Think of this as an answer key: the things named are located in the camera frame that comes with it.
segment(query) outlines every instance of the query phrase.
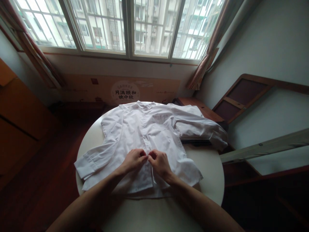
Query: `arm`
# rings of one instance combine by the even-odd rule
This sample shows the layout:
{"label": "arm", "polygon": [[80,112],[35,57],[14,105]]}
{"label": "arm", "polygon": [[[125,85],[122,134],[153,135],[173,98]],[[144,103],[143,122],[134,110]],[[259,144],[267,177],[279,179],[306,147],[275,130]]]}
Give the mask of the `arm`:
{"label": "arm", "polygon": [[211,231],[244,231],[219,205],[180,180],[170,168],[166,153],[153,150],[148,155],[153,169],[167,182],[190,209],[204,229]]}
{"label": "arm", "polygon": [[146,160],[147,156],[143,149],[131,150],[114,172],[72,202],[53,222],[47,232],[78,231],[82,226],[85,226],[99,210],[102,203],[108,201],[109,195],[122,178],[144,164]]}

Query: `window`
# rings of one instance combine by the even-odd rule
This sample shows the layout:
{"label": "window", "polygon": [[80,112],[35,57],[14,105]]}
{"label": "window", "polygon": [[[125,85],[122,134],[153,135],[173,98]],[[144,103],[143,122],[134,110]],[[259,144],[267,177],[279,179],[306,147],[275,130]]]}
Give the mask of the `window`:
{"label": "window", "polygon": [[[165,59],[169,57],[180,3],[181,0],[141,1],[138,4],[136,1],[134,4],[134,30],[142,32],[145,38],[143,41],[132,38],[133,41],[142,42],[142,44],[133,44],[134,56],[144,57],[147,55]],[[148,5],[144,10],[141,10],[144,4]]]}
{"label": "window", "polygon": [[77,10],[77,11],[83,10],[80,0],[72,0],[72,4],[73,4],[73,7],[75,8],[75,10]]}
{"label": "window", "polygon": [[135,17],[139,20],[141,19],[141,6],[139,5],[135,6]]}
{"label": "window", "polygon": [[225,0],[11,1],[43,51],[199,63]]}
{"label": "window", "polygon": [[22,16],[29,34],[38,45],[75,48],[58,0],[13,0],[18,14]]}
{"label": "window", "polygon": [[89,36],[88,28],[85,24],[80,24],[80,29],[84,36]]}
{"label": "window", "polygon": [[87,0],[87,6],[88,6],[88,12],[97,14],[97,8],[96,8],[96,3],[95,0]]}
{"label": "window", "polygon": [[142,33],[139,32],[139,31],[136,31],[136,32],[135,32],[135,41],[136,41],[136,42],[142,42],[142,39],[143,39]]}
{"label": "window", "polygon": [[166,40],[167,40],[167,36],[164,36],[164,38],[163,38],[163,46],[166,46]]}
{"label": "window", "polygon": [[183,26],[178,30],[180,39],[179,43],[175,44],[173,58],[193,60],[203,58],[222,5],[222,0],[204,0],[204,2],[198,0],[197,4],[193,0],[185,2],[181,18]]}
{"label": "window", "polygon": [[158,23],[158,17],[154,17],[153,23],[154,23],[154,24],[157,24],[157,23]]}
{"label": "window", "polygon": [[[102,50],[105,52],[126,53],[124,22],[122,15],[122,1],[120,0],[81,0],[88,6],[88,12],[81,14],[73,6],[74,16],[80,26],[81,34],[87,37],[82,38],[84,46],[89,51]],[[88,34],[87,27],[93,29]]]}
{"label": "window", "polygon": [[197,48],[198,48],[198,46],[199,46],[199,44],[200,44],[200,42],[201,42],[201,39],[200,38],[193,38],[192,40],[191,40],[191,43],[190,43],[190,50],[194,50],[194,51],[196,51],[197,50]]}
{"label": "window", "polygon": [[102,37],[102,30],[99,27],[94,27],[93,33],[95,37]]}
{"label": "window", "polygon": [[155,45],[155,37],[151,37],[151,45]]}

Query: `wooden cabinet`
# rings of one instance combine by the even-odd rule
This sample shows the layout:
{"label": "wooden cabinet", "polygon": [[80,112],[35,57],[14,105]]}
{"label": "wooden cabinet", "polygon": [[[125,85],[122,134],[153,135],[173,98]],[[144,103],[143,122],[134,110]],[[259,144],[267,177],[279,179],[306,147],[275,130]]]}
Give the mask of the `wooden cabinet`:
{"label": "wooden cabinet", "polygon": [[0,175],[4,175],[37,141],[1,118],[0,131]]}
{"label": "wooden cabinet", "polygon": [[0,89],[0,115],[40,140],[57,119],[18,78]]}
{"label": "wooden cabinet", "polygon": [[60,123],[0,59],[0,190]]}

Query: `round table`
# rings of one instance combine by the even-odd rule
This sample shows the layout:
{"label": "round table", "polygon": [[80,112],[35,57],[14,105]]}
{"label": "round table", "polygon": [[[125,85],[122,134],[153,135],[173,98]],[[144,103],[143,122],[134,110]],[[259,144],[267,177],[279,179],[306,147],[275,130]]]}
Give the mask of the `round table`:
{"label": "round table", "polygon": [[[87,131],[78,151],[77,159],[88,150],[103,143],[102,119],[112,114],[108,111],[96,120]],[[222,204],[224,194],[224,173],[218,152],[209,146],[194,147],[184,145],[187,157],[192,159],[204,179],[199,190],[216,202]],[[83,182],[76,172],[79,194],[83,194]],[[107,231],[203,231],[199,224],[174,198],[124,199],[116,209],[102,221],[102,230]]]}

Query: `brown curtain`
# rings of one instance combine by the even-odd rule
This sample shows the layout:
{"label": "brown curtain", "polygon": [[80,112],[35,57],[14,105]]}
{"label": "brown curtain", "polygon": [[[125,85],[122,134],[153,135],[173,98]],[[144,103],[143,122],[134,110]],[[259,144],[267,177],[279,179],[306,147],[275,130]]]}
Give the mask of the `brown curtain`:
{"label": "brown curtain", "polygon": [[27,32],[14,6],[9,0],[1,0],[0,14],[2,19],[9,25],[19,44],[23,48],[31,60],[34,67],[39,72],[40,76],[50,88],[61,88],[66,83],[59,73],[54,69],[51,63],[47,60],[43,52],[34,42],[33,38]]}
{"label": "brown curtain", "polygon": [[201,82],[209,66],[209,63],[213,60],[212,57],[216,55],[215,49],[217,48],[222,36],[231,24],[242,2],[243,1],[225,0],[220,15],[218,17],[217,24],[207,46],[206,55],[198,65],[190,80],[188,81],[186,85],[187,89],[200,89]]}

